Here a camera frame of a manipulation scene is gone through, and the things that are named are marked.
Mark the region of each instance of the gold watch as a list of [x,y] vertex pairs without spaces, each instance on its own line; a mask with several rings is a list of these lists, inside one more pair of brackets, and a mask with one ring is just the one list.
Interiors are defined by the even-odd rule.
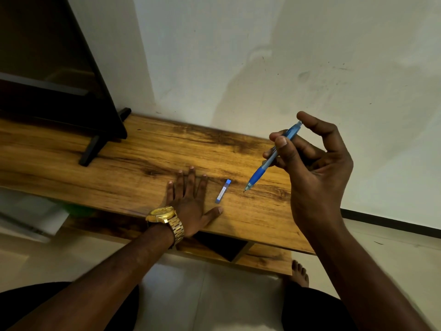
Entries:
[[157,208],[150,211],[150,214],[146,217],[146,221],[150,223],[164,223],[170,226],[175,235],[175,242],[170,248],[178,244],[184,238],[184,227],[172,206]]

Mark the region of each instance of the baseboard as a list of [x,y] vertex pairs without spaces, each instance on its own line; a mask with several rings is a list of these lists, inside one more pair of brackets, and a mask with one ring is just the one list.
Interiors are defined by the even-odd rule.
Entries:
[[430,228],[428,226],[397,221],[395,219],[359,213],[358,211],[347,209],[340,209],[340,211],[343,218],[441,239],[441,230],[438,228]]

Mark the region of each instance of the watch face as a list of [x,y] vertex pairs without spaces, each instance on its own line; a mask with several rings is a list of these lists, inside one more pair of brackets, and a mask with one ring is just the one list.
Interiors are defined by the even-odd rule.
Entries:
[[173,211],[173,207],[172,206],[166,206],[164,208],[158,208],[158,209],[152,210],[150,215],[160,216],[160,215],[168,214],[171,211]]

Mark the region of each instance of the pen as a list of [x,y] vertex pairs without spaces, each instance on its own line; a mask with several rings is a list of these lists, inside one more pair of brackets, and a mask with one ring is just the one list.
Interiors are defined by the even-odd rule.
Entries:
[[[298,121],[296,124],[294,124],[290,129],[288,129],[282,136],[285,136],[288,139],[292,139],[300,130],[300,127],[302,126],[302,122]],[[245,189],[243,190],[246,192],[247,190],[251,189],[254,184],[262,177],[263,173],[265,173],[266,169],[273,163],[274,159],[278,156],[276,147],[274,146],[272,148],[273,153],[271,156],[260,166],[257,171],[253,174],[253,176],[250,178],[250,181],[246,184]]]

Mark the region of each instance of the foot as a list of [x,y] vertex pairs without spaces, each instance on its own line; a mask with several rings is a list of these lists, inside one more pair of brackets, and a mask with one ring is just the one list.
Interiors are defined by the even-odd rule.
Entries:
[[302,267],[296,260],[292,261],[292,275],[289,277],[290,281],[294,281],[302,287],[309,287],[309,276],[306,274],[306,269]]

